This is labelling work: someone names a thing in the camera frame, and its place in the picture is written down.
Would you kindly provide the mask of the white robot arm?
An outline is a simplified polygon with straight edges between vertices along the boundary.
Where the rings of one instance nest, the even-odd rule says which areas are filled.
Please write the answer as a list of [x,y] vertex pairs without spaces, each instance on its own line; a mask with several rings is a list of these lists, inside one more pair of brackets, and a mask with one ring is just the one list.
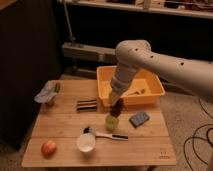
[[109,104],[112,106],[129,89],[140,69],[149,70],[191,94],[213,103],[213,62],[155,53],[146,40],[120,42],[116,46],[115,56],[117,67],[109,93]]

